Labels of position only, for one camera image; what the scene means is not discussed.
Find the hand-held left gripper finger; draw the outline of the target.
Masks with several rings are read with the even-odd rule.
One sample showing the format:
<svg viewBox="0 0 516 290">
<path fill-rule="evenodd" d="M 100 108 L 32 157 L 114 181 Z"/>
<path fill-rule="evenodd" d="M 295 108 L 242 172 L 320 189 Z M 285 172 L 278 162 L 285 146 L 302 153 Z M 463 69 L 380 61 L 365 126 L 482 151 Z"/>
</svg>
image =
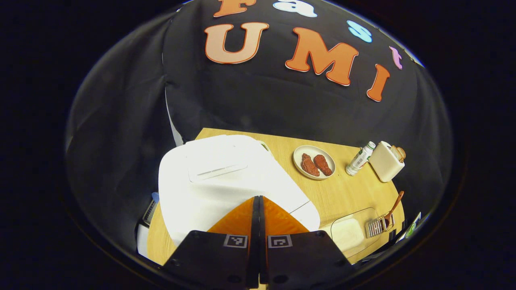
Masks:
<svg viewBox="0 0 516 290">
<path fill-rule="evenodd" d="M 271 233 L 265 198 L 258 197 L 258 276 L 267 288 L 333 288 L 355 273 L 323 230 Z"/>
<path fill-rule="evenodd" d="M 192 230 L 164 264 L 166 272 L 195 290 L 257 288 L 260 274 L 260 197 L 223 221 L 237 229 Z"/>
</svg>

